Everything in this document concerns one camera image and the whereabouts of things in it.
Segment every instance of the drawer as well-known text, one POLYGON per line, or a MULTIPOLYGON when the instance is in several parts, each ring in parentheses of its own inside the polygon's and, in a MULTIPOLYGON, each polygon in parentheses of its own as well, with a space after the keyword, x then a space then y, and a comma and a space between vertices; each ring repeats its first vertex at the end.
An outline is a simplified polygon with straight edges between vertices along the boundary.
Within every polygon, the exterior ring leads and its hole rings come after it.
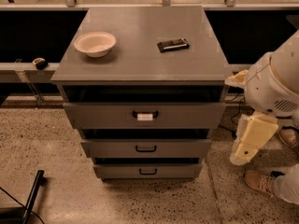
POLYGON ((225 104, 73 104, 64 110, 75 129, 209 128, 219 125, 225 104))
POLYGON ((115 81, 106 85, 63 85, 65 96, 72 103, 98 103, 98 102, 218 102, 221 99, 224 82, 195 82, 197 85, 179 84, 166 85, 139 84, 126 85, 115 81))
POLYGON ((127 164, 102 165, 95 164, 93 169, 98 178, 196 178, 202 169, 200 163, 195 164, 127 164))
POLYGON ((203 159, 211 140, 192 139, 103 139, 81 142, 88 158, 200 158, 203 159))

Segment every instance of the small black object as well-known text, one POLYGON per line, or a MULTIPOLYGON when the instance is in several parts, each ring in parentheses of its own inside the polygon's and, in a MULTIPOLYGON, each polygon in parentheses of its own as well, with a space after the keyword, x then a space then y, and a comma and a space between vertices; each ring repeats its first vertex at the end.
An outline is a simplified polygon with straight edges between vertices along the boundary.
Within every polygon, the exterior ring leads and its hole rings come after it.
POLYGON ((176 50, 176 49, 188 49, 189 44, 185 38, 178 40, 162 41, 157 44, 160 52, 176 50))
POLYGON ((36 66, 36 69, 38 70, 43 70, 47 67, 48 65, 48 62, 44 59, 44 58, 35 58, 33 61, 32 61, 33 65, 36 66))

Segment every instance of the cable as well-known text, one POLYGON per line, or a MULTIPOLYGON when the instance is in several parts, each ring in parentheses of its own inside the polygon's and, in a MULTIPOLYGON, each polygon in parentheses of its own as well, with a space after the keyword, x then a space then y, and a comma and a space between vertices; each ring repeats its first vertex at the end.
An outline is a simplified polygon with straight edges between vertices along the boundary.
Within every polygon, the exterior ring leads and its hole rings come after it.
POLYGON ((234 115, 234 116, 231 116, 231 122, 235 125, 237 125, 237 123, 234 121, 234 117, 237 117, 239 114, 240 114, 240 111, 241 111, 241 103, 242 101, 245 101, 245 98, 243 97, 240 102, 239 102, 239 108, 238 108, 238 111, 237 113, 234 115))
POLYGON ((231 100, 227 100, 227 101, 225 101, 225 102, 232 102, 232 101, 235 100, 240 94, 241 94, 241 93, 238 93, 233 99, 231 99, 231 100))
POLYGON ((223 128, 224 130, 230 131, 232 133, 232 137, 234 139, 236 139, 236 131, 231 130, 231 129, 229 129, 229 128, 225 127, 225 126, 222 126, 222 125, 219 125, 218 127, 223 128))
MULTIPOLYGON (((25 208, 28 211, 28 208, 26 206, 24 206, 17 199, 15 199, 13 196, 11 196, 7 191, 2 189, 1 187, 0 187, 0 190, 2 190, 9 198, 11 198, 13 201, 15 201, 17 204, 19 204, 20 206, 22 206, 23 208, 25 208)), ((41 221, 41 223, 45 224, 45 222, 42 220, 42 218, 37 213, 35 213, 34 211, 31 211, 31 212, 38 217, 38 219, 41 221)))
MULTIPOLYGON (((245 98, 243 97, 241 100, 240 100, 240 102, 239 102, 239 107, 238 107, 238 111, 237 111, 237 113, 235 114, 235 115, 233 115, 233 116, 231 116, 231 122, 233 123, 233 124, 235 124, 235 125, 237 125, 237 123, 235 123, 235 121, 234 121, 234 117, 236 117, 236 116, 238 116, 239 114, 240 114, 240 111, 241 111, 241 103, 242 103, 242 101, 245 101, 245 98)), ((232 137, 234 138, 234 139, 236 139, 236 130, 232 130, 232 129, 229 129, 229 128, 227 128, 227 127, 225 127, 225 126, 222 126, 222 125, 219 125, 219 127, 220 128, 223 128, 224 130, 227 130, 227 131, 230 131, 231 133, 232 133, 232 137)))

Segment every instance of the cabinet top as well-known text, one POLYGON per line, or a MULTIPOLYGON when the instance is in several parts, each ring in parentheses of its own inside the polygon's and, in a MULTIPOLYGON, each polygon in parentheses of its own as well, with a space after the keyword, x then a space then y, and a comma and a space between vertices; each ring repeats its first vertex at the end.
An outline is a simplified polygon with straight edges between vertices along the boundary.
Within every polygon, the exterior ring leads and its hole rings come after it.
POLYGON ((223 81, 231 68, 202 7, 91 7, 51 81, 223 81), (117 39, 108 55, 89 58, 75 40, 89 32, 117 39), (186 38, 188 49, 161 53, 157 43, 186 38))

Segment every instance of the drawer handle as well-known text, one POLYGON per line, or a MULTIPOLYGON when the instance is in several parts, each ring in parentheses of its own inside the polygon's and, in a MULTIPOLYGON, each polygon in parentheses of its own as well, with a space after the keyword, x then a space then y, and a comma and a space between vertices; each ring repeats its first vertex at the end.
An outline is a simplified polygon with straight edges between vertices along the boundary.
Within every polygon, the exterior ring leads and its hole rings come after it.
POLYGON ((138 121, 153 121, 153 119, 157 119, 159 115, 158 111, 154 112, 136 112, 133 111, 133 117, 138 121))
POLYGON ((148 148, 148 149, 144 149, 142 147, 135 146, 135 149, 139 153, 153 153, 157 150, 157 146, 154 146, 153 148, 148 148))
POLYGON ((157 169, 155 168, 153 171, 142 171, 141 168, 139 168, 140 175, 157 175, 157 169))

